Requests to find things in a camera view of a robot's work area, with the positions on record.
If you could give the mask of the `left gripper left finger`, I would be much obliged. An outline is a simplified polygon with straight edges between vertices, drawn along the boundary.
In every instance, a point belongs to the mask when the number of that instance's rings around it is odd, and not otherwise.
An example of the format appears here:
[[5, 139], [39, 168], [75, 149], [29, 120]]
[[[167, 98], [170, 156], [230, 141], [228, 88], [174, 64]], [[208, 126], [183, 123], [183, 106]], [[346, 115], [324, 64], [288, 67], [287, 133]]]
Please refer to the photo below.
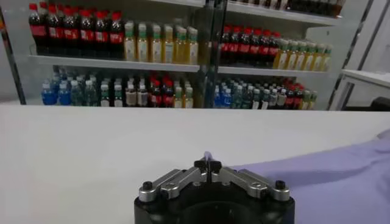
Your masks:
[[138, 199], [150, 203], [155, 201], [158, 195], [168, 200], [177, 198], [187, 185], [193, 182], [205, 182], [207, 170], [208, 164], [205, 158], [195, 161], [194, 166], [187, 170], [173, 169], [155, 181], [145, 181], [139, 189]]

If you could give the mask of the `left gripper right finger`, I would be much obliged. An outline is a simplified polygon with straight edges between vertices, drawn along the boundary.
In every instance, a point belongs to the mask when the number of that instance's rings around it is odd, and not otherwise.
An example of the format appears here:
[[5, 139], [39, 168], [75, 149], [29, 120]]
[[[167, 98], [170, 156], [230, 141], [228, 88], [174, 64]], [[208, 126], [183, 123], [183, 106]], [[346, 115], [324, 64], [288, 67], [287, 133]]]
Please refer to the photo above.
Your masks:
[[262, 199], [267, 195], [277, 201], [288, 201], [290, 190], [282, 180], [271, 180], [257, 175], [247, 169], [235, 170], [222, 166], [220, 162], [211, 161], [211, 181], [224, 184], [233, 183], [246, 191], [252, 198]]

